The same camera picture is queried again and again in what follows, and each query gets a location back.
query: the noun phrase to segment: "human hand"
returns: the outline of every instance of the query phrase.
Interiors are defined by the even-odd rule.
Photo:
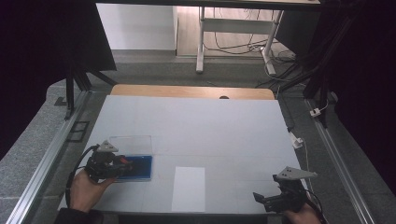
[[[308,204],[304,204],[300,212],[295,213],[290,210],[283,212],[283,214],[293,224],[320,224],[319,218],[315,210]]]
[[[102,183],[96,183],[85,170],[80,171],[74,177],[70,189],[70,208],[89,213],[115,180],[116,178],[109,178]]]

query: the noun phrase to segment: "white paper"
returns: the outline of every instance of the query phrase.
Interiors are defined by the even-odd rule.
[[[176,167],[172,211],[205,211],[204,167]]]

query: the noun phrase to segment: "white wall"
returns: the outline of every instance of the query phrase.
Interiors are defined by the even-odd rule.
[[[96,5],[111,49],[176,49],[176,7]]]

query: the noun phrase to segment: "gray carpet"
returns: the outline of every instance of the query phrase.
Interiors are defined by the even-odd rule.
[[[254,88],[259,82],[269,79],[263,72],[262,61],[208,59],[205,72],[195,74],[194,59],[178,59],[163,56],[161,59],[146,63],[128,63],[116,55],[117,72],[106,72],[119,83],[179,86],[220,86]],[[277,65],[278,72],[286,69]],[[96,77],[90,76],[92,92],[85,104],[79,122],[88,123],[87,133],[81,141],[65,142],[61,155],[55,162],[40,196],[35,200],[33,209],[25,223],[52,223],[56,208],[64,193],[68,173],[85,147],[96,121],[101,105],[111,88]],[[304,139],[308,151],[309,169],[318,173],[312,179],[313,190],[319,196],[325,215],[331,223],[360,223],[332,161],[322,143],[314,121],[310,118],[302,97],[302,86],[292,88],[277,99],[282,108],[285,121],[297,137]],[[0,161],[0,223],[5,223],[13,207],[21,196],[35,168],[41,161],[49,142],[64,121],[65,106],[55,106],[59,97],[65,96],[64,81],[53,84],[48,90],[46,103],[21,135],[18,142]],[[377,223],[394,223],[396,220],[396,200],[382,181],[373,165],[362,153],[353,138],[344,129],[336,115],[333,105],[328,108],[329,131],[342,150],[348,168],[357,182],[364,199],[368,203]],[[79,139],[80,133],[70,133],[68,139]],[[304,148],[296,150],[302,168],[307,165]],[[106,223],[117,223],[115,215],[106,215]],[[280,217],[270,217],[268,223],[280,223]]]

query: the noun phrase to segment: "white table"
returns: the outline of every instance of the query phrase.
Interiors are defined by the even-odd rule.
[[[203,167],[200,213],[265,214],[252,192],[277,195],[272,175],[287,165],[300,168],[275,100],[109,95],[87,147],[133,135],[151,136],[152,179],[111,185],[95,209],[179,214],[172,209],[176,167]],[[120,148],[120,154],[130,153]]]

